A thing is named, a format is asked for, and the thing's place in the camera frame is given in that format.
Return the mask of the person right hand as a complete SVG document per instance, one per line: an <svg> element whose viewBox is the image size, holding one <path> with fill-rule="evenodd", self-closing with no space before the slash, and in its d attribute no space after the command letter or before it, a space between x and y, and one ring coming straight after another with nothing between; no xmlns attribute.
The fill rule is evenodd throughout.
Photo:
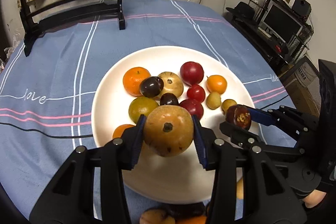
<svg viewBox="0 0 336 224"><path fill-rule="evenodd" d="M305 206L308 209L310 209L312 207L317 206L324 199L325 196L326 196L326 192L322 192L319 190L313 190L311 194L309 194L303 199L303 202Z"/></svg>

